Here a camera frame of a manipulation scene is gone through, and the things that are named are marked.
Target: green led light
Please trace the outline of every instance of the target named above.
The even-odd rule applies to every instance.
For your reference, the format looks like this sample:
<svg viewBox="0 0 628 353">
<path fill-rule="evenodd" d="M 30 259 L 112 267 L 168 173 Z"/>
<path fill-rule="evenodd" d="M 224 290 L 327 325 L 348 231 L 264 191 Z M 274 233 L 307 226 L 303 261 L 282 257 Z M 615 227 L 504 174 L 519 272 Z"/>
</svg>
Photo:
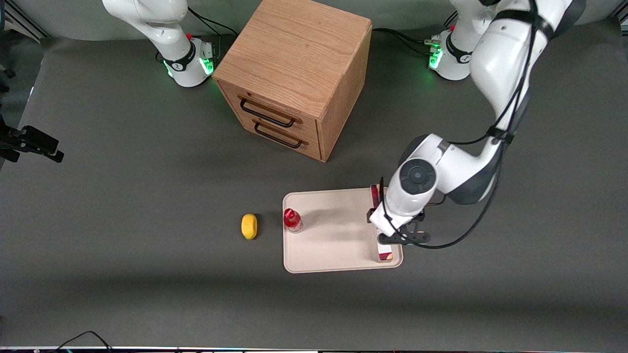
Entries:
<svg viewBox="0 0 628 353">
<path fill-rule="evenodd" d="M 437 68 L 438 64 L 440 63 L 440 58 L 442 57 L 443 57 L 443 50 L 439 48 L 436 51 L 436 53 L 432 54 L 430 58 L 430 67 L 434 69 Z"/>
<path fill-rule="evenodd" d="M 198 58 L 198 61 L 207 75 L 211 75 L 214 72 L 214 61 L 212 59 Z"/>
<path fill-rule="evenodd" d="M 168 64 L 166 63 L 166 60 L 163 61 L 163 65 L 168 70 L 168 76 L 172 77 L 172 72 L 170 72 L 170 67 L 168 67 Z"/>
</svg>

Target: plastic tray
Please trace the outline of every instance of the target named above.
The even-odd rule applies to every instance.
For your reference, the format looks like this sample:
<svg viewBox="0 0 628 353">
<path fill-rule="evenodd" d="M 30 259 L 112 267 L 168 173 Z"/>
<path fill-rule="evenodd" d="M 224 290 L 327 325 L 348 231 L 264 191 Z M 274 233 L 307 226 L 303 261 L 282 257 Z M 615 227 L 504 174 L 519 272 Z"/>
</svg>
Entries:
<svg viewBox="0 0 628 353">
<path fill-rule="evenodd" d="M 287 194 L 283 209 L 301 214 L 303 230 L 294 234 L 283 227 L 283 266 L 290 273 L 399 266 L 400 245 L 392 246 L 392 260 L 378 261 L 375 227 L 366 221 L 371 207 L 370 188 Z"/>
</svg>

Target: yellow sponge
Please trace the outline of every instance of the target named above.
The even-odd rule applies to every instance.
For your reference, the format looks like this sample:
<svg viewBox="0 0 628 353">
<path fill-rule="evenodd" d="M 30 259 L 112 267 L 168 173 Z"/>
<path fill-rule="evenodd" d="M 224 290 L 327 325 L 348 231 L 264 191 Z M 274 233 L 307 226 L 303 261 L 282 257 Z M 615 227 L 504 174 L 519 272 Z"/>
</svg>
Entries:
<svg viewBox="0 0 628 353">
<path fill-rule="evenodd" d="M 242 235 L 248 239 L 255 239 L 257 235 L 257 217 L 254 214 L 246 214 L 242 217 Z"/>
</svg>

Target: wooden drawer unit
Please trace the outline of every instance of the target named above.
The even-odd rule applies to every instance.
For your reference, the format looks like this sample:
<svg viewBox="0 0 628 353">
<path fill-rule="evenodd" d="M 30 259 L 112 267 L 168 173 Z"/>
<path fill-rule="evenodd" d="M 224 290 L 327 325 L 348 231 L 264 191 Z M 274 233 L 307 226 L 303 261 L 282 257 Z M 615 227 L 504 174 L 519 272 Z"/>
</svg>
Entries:
<svg viewBox="0 0 628 353">
<path fill-rule="evenodd" d="M 327 161 L 364 86 L 371 21 L 263 0 L 214 72 L 248 131 Z"/>
</svg>

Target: black metal handle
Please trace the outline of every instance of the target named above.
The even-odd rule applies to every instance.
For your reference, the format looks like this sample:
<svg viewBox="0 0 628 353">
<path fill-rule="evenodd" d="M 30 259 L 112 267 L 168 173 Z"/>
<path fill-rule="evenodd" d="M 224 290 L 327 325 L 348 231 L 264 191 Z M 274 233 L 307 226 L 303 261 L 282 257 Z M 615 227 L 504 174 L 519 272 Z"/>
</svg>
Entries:
<svg viewBox="0 0 628 353">
<path fill-rule="evenodd" d="M 294 123 L 295 123 L 295 119 L 294 119 L 294 118 L 290 119 L 290 122 L 286 124 L 285 122 L 281 122 L 281 121 L 279 121 L 279 120 L 277 120 L 277 119 L 273 119 L 272 117 L 265 116 L 265 115 L 264 115 L 264 114 L 262 114 L 262 113 L 258 113 L 258 112 L 256 112 L 256 111 L 253 111 L 253 110 L 251 110 L 251 109 L 249 109 L 249 108 L 245 107 L 245 106 L 244 106 L 244 103 L 246 103 L 246 99 L 245 99 L 245 98 L 242 98 L 242 100 L 240 101 L 240 108 L 242 108 L 242 110 L 243 110 L 243 111 L 245 111 L 245 112 L 247 112 L 247 113 L 249 113 L 249 114 L 253 114 L 253 115 L 255 115 L 256 117 L 259 117 L 259 118 L 261 118 L 261 119 L 264 119 L 264 120 L 270 121 L 270 122 L 271 122 L 271 123 L 273 123 L 273 124 L 277 124 L 277 125 L 281 126 L 282 128 L 289 128 L 290 126 L 292 126 L 292 124 L 294 124 Z"/>
<path fill-rule="evenodd" d="M 282 144 L 282 145 L 284 145 L 284 146 L 287 146 L 287 147 L 290 147 L 290 148 L 294 148 L 294 149 L 296 149 L 296 148 L 299 148 L 299 147 L 301 146 L 301 143 L 303 143 L 303 141 L 301 141 L 301 140 L 299 140 L 299 142 L 298 142 L 298 143 L 296 143 L 296 144 L 287 143 L 286 141 L 283 141 L 282 139 L 276 138 L 276 137 L 274 137 L 274 136 L 273 136 L 273 135 L 271 135 L 271 134 L 267 134 L 267 133 L 265 133 L 264 131 L 260 131 L 260 130 L 258 129 L 258 127 L 259 127 L 259 123 L 258 123 L 258 122 L 256 122 L 256 123 L 255 123 L 255 132 L 256 132 L 256 133 L 258 133 L 258 134 L 260 134 L 260 135 L 262 135 L 262 136 L 264 136 L 264 137 L 267 137 L 267 138 L 269 138 L 269 139 L 271 139 L 271 140 L 273 140 L 273 141 L 277 141 L 277 142 L 281 143 L 281 144 Z"/>
</svg>

